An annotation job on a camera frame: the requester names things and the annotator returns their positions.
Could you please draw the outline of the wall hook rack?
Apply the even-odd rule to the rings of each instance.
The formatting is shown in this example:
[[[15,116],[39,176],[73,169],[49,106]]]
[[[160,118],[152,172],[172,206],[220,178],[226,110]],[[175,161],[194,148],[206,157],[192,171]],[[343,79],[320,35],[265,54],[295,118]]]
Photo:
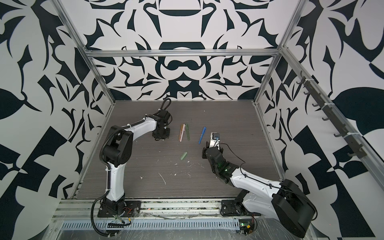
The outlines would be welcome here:
[[[343,138],[351,148],[352,153],[349,154],[349,156],[358,157],[359,159],[366,157],[367,153],[364,149],[360,134],[347,123],[347,119],[338,109],[336,104],[333,103],[328,95],[320,88],[318,83],[314,79],[301,76],[301,80],[298,84],[303,85],[306,88],[307,91],[304,92],[305,95],[309,95],[315,100],[313,107],[319,108],[324,112],[326,117],[322,118],[322,120],[330,121],[335,127],[337,133],[334,134],[334,137]]]

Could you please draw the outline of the aluminium front rail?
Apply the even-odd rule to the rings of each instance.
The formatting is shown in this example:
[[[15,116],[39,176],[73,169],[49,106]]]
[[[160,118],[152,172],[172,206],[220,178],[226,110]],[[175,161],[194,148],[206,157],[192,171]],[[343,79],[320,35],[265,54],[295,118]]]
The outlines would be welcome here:
[[[121,219],[192,219],[192,218],[221,218],[221,201],[234,198],[195,198],[195,199],[139,199],[141,211],[139,214]],[[61,200],[53,221],[58,220],[90,220],[93,199]]]

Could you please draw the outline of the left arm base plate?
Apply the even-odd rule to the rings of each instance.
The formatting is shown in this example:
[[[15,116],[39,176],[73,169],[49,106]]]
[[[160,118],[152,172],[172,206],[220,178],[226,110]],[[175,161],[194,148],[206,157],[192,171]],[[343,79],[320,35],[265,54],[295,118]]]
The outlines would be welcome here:
[[[141,211],[141,201],[124,201],[124,203],[105,204],[101,202],[98,218],[112,218],[115,215],[119,215],[123,218],[133,217]]]

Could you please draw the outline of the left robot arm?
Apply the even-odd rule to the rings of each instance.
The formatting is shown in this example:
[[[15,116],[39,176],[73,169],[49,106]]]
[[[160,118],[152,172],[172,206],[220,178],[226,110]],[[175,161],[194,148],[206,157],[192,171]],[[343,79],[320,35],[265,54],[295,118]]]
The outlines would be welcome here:
[[[151,133],[155,141],[168,139],[171,130],[168,125],[172,122],[172,115],[167,111],[172,100],[166,98],[158,111],[152,115],[145,115],[144,118],[133,124],[125,126],[112,126],[108,136],[104,141],[99,159],[106,166],[107,188],[105,193],[94,200],[91,207],[91,224],[97,234],[102,237],[110,238],[116,233],[101,231],[94,219],[96,202],[101,203],[101,208],[110,216],[119,220],[119,224],[113,223],[112,226],[127,227],[131,222],[126,223],[121,217],[127,208],[125,204],[124,172],[125,167],[132,155],[133,143],[139,137]]]

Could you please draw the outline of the pink pen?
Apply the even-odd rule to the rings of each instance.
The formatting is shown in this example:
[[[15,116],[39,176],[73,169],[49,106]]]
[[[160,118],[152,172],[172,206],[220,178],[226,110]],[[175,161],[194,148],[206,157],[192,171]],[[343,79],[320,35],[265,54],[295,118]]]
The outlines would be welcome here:
[[[182,140],[183,140],[183,136],[184,136],[185,131],[186,131],[186,124],[182,124],[181,129],[180,129],[180,135],[179,135],[179,141],[180,142],[182,142]]]

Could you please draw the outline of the orange pen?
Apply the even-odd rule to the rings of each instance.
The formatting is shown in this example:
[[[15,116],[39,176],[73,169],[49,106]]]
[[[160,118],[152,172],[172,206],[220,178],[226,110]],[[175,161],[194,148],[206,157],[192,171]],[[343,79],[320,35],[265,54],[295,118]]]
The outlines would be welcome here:
[[[185,125],[181,124],[180,133],[179,133],[179,142],[181,142],[183,139],[184,128],[185,128]]]

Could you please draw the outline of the blue pen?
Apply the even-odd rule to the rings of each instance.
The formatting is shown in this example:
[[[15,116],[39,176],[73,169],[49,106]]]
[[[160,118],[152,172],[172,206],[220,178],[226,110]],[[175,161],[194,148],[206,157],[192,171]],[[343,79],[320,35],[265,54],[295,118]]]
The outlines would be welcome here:
[[[200,138],[199,138],[199,144],[201,144],[202,140],[203,140],[203,137],[204,137],[204,134],[206,132],[207,128],[206,127],[203,127],[202,129],[202,133],[200,135]]]

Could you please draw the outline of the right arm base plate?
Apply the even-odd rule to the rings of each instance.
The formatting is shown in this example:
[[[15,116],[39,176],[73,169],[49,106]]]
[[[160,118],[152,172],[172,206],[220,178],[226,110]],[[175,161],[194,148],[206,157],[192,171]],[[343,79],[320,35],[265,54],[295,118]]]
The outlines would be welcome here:
[[[260,213],[249,212],[241,202],[236,200],[222,200],[220,214],[223,217],[261,216]]]

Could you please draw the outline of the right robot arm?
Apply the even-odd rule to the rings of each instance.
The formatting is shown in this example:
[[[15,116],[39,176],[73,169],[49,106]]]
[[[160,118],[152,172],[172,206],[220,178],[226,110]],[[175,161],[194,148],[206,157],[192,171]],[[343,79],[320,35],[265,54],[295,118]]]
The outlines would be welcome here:
[[[231,204],[222,206],[221,215],[261,214],[278,220],[294,236],[304,238],[317,217],[317,209],[299,186],[288,179],[278,182],[253,175],[227,161],[223,151],[219,140],[211,140],[202,152],[202,158],[209,161],[220,181],[241,190]]]

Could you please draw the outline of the dark green pen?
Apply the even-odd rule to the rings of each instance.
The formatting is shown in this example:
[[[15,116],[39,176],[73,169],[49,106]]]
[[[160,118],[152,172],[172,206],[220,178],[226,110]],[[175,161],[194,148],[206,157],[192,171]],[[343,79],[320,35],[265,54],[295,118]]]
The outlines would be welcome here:
[[[187,139],[188,139],[188,141],[190,141],[189,125],[188,125],[188,123],[186,123],[185,125],[186,125],[186,134],[187,134]]]

